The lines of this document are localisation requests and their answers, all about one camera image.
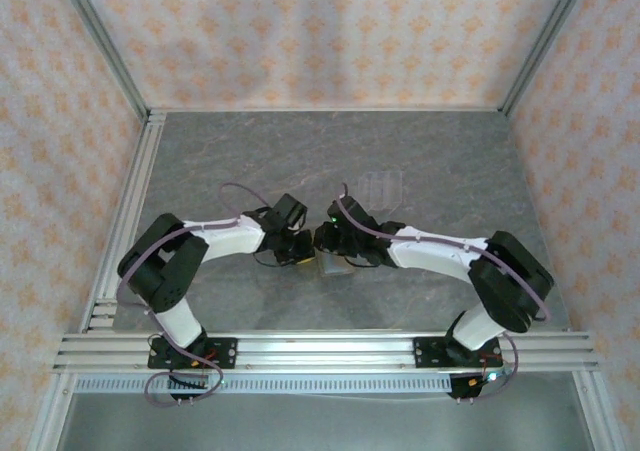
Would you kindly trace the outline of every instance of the pink floral wallpaper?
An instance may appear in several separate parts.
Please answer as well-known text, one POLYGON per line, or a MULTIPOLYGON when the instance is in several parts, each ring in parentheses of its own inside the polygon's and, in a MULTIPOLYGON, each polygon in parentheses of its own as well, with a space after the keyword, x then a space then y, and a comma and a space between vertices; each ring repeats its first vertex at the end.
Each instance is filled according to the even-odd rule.
POLYGON ((152 107, 497 109, 557 0, 92 0, 152 107))
POLYGON ((580 0, 513 127, 571 321, 595 330, 638 449, 640 0, 580 0))
POLYGON ((0 449, 23 450, 140 123, 68 0, 0 1, 0 449))

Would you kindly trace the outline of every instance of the patterned wallpaper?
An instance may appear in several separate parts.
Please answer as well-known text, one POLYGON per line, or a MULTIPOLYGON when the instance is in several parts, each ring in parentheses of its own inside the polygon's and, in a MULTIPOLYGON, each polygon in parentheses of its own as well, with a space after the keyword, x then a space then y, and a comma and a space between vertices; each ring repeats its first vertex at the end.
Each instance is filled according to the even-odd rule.
POLYGON ((513 126, 565 303, 640 443, 640 0, 580 0, 513 126))
POLYGON ((152 107, 499 107, 557 0, 92 0, 152 107))
POLYGON ((22 450, 140 124, 68 0, 0 1, 0 449, 22 450))

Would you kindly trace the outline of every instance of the enclosure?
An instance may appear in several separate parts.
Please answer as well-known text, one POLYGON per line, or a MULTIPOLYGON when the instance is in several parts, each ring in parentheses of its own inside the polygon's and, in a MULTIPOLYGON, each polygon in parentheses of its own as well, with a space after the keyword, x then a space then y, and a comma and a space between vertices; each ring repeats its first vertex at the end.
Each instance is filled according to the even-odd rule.
POLYGON ((3 449, 640 442, 640 0, 3 2, 3 449), (414 340, 472 286, 236 254, 188 292, 234 369, 156 410, 157 329, 116 268, 163 213, 232 217, 228 181, 291 194, 312 230, 346 182, 379 222, 508 231, 552 271, 553 319, 513 335, 508 390, 456 404, 459 370, 420 368, 414 340))

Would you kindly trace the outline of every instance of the gray floor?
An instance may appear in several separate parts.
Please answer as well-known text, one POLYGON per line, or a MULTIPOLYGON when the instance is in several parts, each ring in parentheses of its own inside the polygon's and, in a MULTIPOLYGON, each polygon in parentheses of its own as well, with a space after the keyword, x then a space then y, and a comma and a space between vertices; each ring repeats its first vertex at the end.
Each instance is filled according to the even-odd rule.
MULTIPOLYGON (((451 236, 504 229, 548 264, 509 125, 499 113, 257 112, 169 114, 142 210, 139 232, 161 213, 181 219, 229 216, 219 183, 238 181, 271 202, 288 192, 321 224, 344 180, 401 171, 402 203, 373 212, 451 236)), ((258 203, 229 191, 242 210, 258 203)), ((471 286, 419 270, 378 268, 326 278, 317 264, 272 269, 251 256, 204 264, 188 294, 208 331, 239 329, 445 330, 478 298, 471 286)), ((556 288, 547 300, 552 328, 567 325, 556 288)), ((115 328, 153 329, 119 309, 115 328)))
POLYGON ((158 409, 141 395, 76 395, 60 451, 587 451, 570 374, 520 375, 473 406, 329 396, 218 395, 158 409))

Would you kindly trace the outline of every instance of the black mounting plate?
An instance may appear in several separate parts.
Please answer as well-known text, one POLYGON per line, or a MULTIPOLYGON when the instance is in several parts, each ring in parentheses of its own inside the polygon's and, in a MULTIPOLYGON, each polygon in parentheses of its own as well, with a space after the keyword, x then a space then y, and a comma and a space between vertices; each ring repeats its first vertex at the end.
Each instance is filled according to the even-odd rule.
MULTIPOLYGON (((199 369, 202 367, 192 366, 192 360, 178 353, 169 342, 162 336, 154 338, 150 342, 149 369, 199 369)), ((211 358, 215 364, 222 369, 234 369, 236 367, 236 357, 238 351, 238 340, 236 338, 215 338, 208 337, 204 344, 207 354, 215 350, 215 355, 211 358)))
POLYGON ((429 336, 413 338, 413 357, 416 368, 482 368, 485 363, 480 361, 483 355, 487 355, 487 368, 501 368, 502 356, 498 338, 490 339, 484 346, 477 350, 473 357, 461 364, 451 358, 446 351, 447 339, 444 336, 429 336))

